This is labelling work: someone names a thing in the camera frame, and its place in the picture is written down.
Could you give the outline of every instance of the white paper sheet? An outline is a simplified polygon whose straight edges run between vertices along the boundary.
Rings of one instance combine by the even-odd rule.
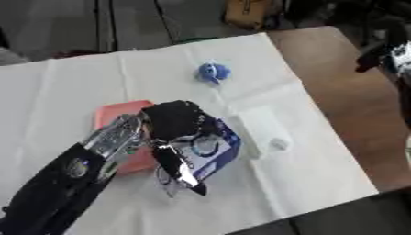
[[[219,87],[194,78],[211,60],[233,72]],[[377,193],[281,54],[258,34],[0,67],[0,205],[87,136],[98,107],[139,99],[192,100],[234,129],[234,115],[269,106],[293,149],[252,160],[245,138],[239,158],[206,181],[205,197],[186,191],[168,198],[151,173],[118,177],[67,234],[224,234]]]

